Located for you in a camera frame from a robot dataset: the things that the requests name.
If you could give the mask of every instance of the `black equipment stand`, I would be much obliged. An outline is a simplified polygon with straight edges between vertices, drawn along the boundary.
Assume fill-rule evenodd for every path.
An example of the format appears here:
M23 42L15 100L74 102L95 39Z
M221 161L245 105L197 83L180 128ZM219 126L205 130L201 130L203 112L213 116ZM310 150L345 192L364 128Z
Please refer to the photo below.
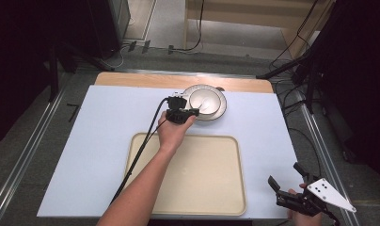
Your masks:
M329 55L333 43L335 43L336 24L343 20L343 14L346 10L347 1L341 0L335 3L335 6L328 18L322 31L316 38L310 48L299 58L296 58L289 63L283 64L277 69L264 75L257 75L257 79L270 79L280 73L283 73L293 67L296 67L292 77L293 83L300 85L309 75L308 89L306 93L306 106L310 114L313 114L312 101L313 91L319 79L323 76L323 67L325 60Z
M59 60L64 71L67 73L75 73L77 65L72 58L72 55L76 55L95 66L102 72L114 71L114 69L106 69L105 66L93 57L83 53L75 47L62 42L55 41L53 46L49 50L49 63L50 63L50 98L49 102L52 102L58 94L58 70L57 61Z

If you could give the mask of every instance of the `white board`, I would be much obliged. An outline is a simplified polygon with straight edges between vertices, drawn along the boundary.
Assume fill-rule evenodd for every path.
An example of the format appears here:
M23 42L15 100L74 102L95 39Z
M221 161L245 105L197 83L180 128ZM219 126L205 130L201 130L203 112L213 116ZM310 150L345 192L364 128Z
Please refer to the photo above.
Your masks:
M43 198L38 217L97 218L108 207L125 171L133 136L147 132L159 103L180 89L91 86ZM224 92L228 108L215 121L196 121L187 134L238 141L246 210L238 217L153 215L153 218L285 218L268 185L298 188L301 176L275 94Z

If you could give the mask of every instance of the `plastic tray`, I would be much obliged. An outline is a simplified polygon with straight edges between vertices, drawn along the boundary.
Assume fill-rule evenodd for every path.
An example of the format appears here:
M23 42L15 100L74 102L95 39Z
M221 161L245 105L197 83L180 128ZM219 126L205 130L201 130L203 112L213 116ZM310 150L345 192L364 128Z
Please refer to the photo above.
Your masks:
M136 134L133 137L126 171L145 135ZM152 159L158 148L158 135L154 135L127 185ZM240 216L245 208L243 174L236 139L186 135L170 162L153 214Z

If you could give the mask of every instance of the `black cable on floor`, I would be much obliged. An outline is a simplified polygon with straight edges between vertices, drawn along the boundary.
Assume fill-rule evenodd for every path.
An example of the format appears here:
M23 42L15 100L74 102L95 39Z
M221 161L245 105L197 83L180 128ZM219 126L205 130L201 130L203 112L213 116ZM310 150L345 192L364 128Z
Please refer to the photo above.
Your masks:
M321 165L321 163L320 163L320 157L317 154L317 150L316 150L315 146L313 145L313 142L310 140L310 138L307 135L305 135L302 131L300 131L298 129L289 128L289 131L295 131L295 132L297 132L298 134L300 134L302 137L304 137L308 141L308 143L310 144L310 146L312 146L313 151L314 151L314 153L316 155L317 165L318 165L318 168L319 168L319 175L318 175L318 177L322 177L322 168L320 166Z
M299 87L301 87L301 86L302 86L302 84L300 84L300 85L298 85L298 86L296 86L296 87L290 89L290 91L287 92L287 94L284 96L284 99L283 99L283 107L286 106L286 100L287 100L287 97L290 95L290 93L292 93L294 90L297 90L297 88L299 88Z
M290 221L288 219L286 219L283 222L277 224L276 226L281 226L281 225L287 224L288 222L290 222Z
M307 45L307 50L309 49L309 44L308 44L308 42L305 40L305 39L303 39L301 36L300 36L300 33L301 33L301 31L302 31L302 29L304 28L304 26L305 26L305 24L307 23L307 21L308 21L308 19L309 19L309 17L310 17L310 15L311 15L311 13L312 13L312 11L314 10L314 8L316 7L316 4L317 4L317 2L318 2L318 0L315 0L314 2L313 2L313 5L311 6L311 8L310 8L310 10L309 10L309 12L308 12L308 14L307 14L307 16L305 17L305 19L304 19L304 21L302 22L302 24L298 27L298 30L296 31L296 36L293 38L293 40L290 42L290 44L288 44L287 45L287 48L285 48L270 64L269 64L269 71L270 71L270 68L271 67L274 67L274 68L276 68L276 66L274 65L275 64L275 62L277 62L278 61L278 59L287 51L287 50L289 50L289 48L290 48L290 46L292 46L293 45L293 43L295 42L295 40L296 40L296 38L299 38L299 39L301 39L306 45Z
M195 45L193 48L190 48L190 49L173 49L173 50L179 50L179 51L191 51L191 50L196 49L197 46L199 45L199 43L201 42L201 22L202 22L202 14L203 14L203 12L204 12L204 2L205 2L205 0L202 0L202 4L201 4L201 13L199 14L198 41L197 41L196 45Z
M125 175L125 178L123 179L122 183L120 184L116 194L114 195L114 198L112 199L111 203L119 196L120 192L122 191L122 189L125 187L126 185L126 182L128 181L129 177L132 175L132 171L134 170L135 168L135 165L137 163L137 160L140 158L140 155L142 154L144 148L146 147L146 144L149 142L151 136L155 133L155 131L157 131L157 129L165 122L163 121L161 124L159 124L157 126L157 128L154 130L154 132L151 133L151 130L152 130L152 126L154 125L155 123L155 120L157 119L157 115L158 113L160 112L160 109L161 109L161 106L162 104L167 101L168 99L165 98L164 100L161 101L161 103L158 105L158 108L157 110L155 111L155 114L154 114L154 118L152 119L152 122L151 122L151 125L150 125L150 128L149 128L149 131L147 132L146 134L146 137L144 138L143 140L143 143L142 145L140 146L139 148L139 151L137 152L136 156L135 156L135 159L134 161L132 162L132 165L131 167L129 167L129 170L128 172L126 173Z

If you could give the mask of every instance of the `metal frame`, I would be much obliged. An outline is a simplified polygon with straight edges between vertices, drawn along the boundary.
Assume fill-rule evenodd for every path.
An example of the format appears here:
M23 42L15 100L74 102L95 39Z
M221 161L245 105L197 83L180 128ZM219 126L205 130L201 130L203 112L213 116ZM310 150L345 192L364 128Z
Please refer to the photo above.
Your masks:
M302 97L298 92L296 95L298 100L302 100ZM302 105L301 107L305 121L308 125L313 141L316 145L317 153L320 159L322 160L323 167L325 168L327 179L329 180L330 184L334 186L346 200L349 201L349 196L346 192L345 186L341 182L340 175L337 172L333 160L331 159L330 153L325 145L325 140L320 132L319 126L317 125L314 115L309 114L309 111L305 105ZM341 209L341 212L346 225L360 225L356 213L351 213L343 209Z
M8 208L8 204L13 198L13 195L16 192L21 180L23 179L25 171L28 168L32 160L32 157L34 156L40 144L40 141L49 125L49 122L54 116L55 111L57 110L61 98L64 95L66 85L69 79L70 78L64 79L61 91L57 94L55 100L46 106L46 109L44 110L40 118L40 121L38 122L35 130L33 131L30 139L26 143L23 152L17 160L16 165L14 166L9 177L0 189L0 220L5 214L5 211Z
M190 72L150 71L150 70L132 70L132 69L125 69L119 72L116 71L114 73L150 73L150 74L179 75L179 76L255 79L255 75L230 74L230 73L190 73Z

